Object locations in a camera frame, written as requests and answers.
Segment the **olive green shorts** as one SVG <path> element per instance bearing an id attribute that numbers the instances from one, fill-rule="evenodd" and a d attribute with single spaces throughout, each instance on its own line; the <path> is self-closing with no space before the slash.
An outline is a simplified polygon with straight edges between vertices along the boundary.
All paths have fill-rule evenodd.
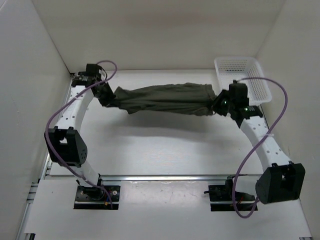
<path id="1" fill-rule="evenodd" d="M 168 112 L 182 115 L 212 116 L 217 97 L 211 84 L 152 85 L 134 90 L 118 87 L 109 104 L 128 114 L 139 111 Z"/>

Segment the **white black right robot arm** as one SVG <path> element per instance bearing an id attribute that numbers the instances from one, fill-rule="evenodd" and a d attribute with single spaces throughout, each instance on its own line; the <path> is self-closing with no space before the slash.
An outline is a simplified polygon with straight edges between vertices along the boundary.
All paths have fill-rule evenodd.
<path id="1" fill-rule="evenodd" d="M 258 180 L 245 176 L 234 179 L 224 188 L 226 197 L 236 200 L 242 193 L 247 193 L 263 204 L 297 200 L 306 170 L 302 164 L 293 163 L 281 150 L 266 126 L 260 108 L 249 104 L 247 86 L 234 80 L 213 101 L 212 109 L 218 115 L 230 115 L 236 122 L 252 144 L 250 152 L 257 154 L 263 171 Z"/>

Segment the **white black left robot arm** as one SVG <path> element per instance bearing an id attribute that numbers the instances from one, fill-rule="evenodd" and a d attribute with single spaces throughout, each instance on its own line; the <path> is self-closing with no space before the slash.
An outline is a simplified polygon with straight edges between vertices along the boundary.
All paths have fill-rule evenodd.
<path id="1" fill-rule="evenodd" d="M 100 63 L 88 63 L 85 71 L 72 77 L 68 100 L 51 116 L 46 124 L 44 138 L 53 162 L 67 168 L 80 186 L 86 187 L 93 200 L 105 194 L 102 180 L 87 161 L 88 148 L 80 131 L 84 116 L 93 99 L 107 106 L 115 99 L 107 75 Z"/>

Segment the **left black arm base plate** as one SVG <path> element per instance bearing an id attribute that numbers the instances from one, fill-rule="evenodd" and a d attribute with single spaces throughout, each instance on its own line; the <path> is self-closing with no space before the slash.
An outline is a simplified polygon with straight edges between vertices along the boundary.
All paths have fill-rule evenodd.
<path id="1" fill-rule="evenodd" d="M 118 210 L 121 186 L 105 185 L 105 190 L 94 190 L 91 187 L 77 186 L 73 208 L 76 210 Z"/>

